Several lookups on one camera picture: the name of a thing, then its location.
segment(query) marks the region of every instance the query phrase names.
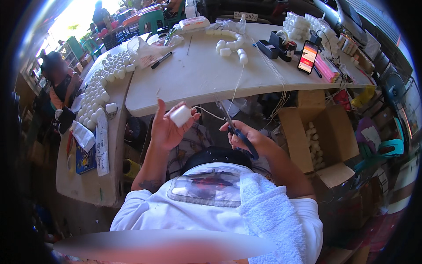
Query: blue box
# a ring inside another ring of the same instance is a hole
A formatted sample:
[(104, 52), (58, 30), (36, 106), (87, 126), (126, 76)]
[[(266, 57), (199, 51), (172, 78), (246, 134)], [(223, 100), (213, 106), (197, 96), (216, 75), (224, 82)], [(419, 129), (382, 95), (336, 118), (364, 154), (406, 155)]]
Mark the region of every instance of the blue box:
[(76, 173), (83, 174), (87, 171), (97, 168), (95, 159), (95, 144), (86, 152), (75, 140), (76, 143)]

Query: white towel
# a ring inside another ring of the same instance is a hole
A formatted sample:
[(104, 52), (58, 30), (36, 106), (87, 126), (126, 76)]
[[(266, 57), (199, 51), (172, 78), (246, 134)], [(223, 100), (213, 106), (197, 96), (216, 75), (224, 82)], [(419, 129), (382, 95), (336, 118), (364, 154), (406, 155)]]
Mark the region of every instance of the white towel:
[(249, 258), (249, 264), (306, 263), (305, 234), (296, 210), (286, 195), (286, 186), (276, 187), (258, 173), (240, 176), (246, 233), (273, 241), (277, 250)]

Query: license plate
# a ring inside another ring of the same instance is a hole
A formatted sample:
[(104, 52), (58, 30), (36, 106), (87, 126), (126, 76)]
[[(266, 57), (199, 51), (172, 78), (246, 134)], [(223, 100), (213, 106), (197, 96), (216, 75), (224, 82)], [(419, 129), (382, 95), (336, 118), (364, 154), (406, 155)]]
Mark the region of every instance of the license plate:
[(233, 18), (241, 19), (242, 15), (245, 15), (246, 20), (258, 21), (258, 14), (254, 13), (234, 12)]

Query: tattoo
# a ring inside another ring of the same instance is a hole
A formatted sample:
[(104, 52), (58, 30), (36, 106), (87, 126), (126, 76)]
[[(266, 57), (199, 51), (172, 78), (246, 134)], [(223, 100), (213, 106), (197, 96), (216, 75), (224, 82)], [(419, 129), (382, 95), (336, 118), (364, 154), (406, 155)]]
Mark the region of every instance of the tattoo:
[(156, 193), (161, 186), (162, 182), (160, 180), (145, 180), (139, 183), (139, 187), (145, 190), (149, 190), (152, 193)]

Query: blue scissors handle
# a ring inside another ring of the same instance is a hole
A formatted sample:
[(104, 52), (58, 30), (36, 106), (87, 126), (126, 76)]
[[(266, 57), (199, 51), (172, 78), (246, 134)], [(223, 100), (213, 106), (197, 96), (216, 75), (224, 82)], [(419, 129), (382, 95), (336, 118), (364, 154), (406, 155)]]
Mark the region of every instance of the blue scissors handle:
[(250, 158), (254, 161), (256, 161), (257, 159), (259, 159), (259, 155), (257, 150), (255, 149), (255, 147), (252, 145), (252, 143), (249, 141), (249, 139), (242, 134), (242, 132), (240, 132), (239, 129), (235, 128), (234, 131), (233, 129), (229, 126), (228, 127), (228, 131), (232, 134), (235, 134), (237, 137), (239, 137), (243, 143), (245, 143), (245, 145), (248, 147), (250, 152), (247, 152), (247, 154), (250, 156)]

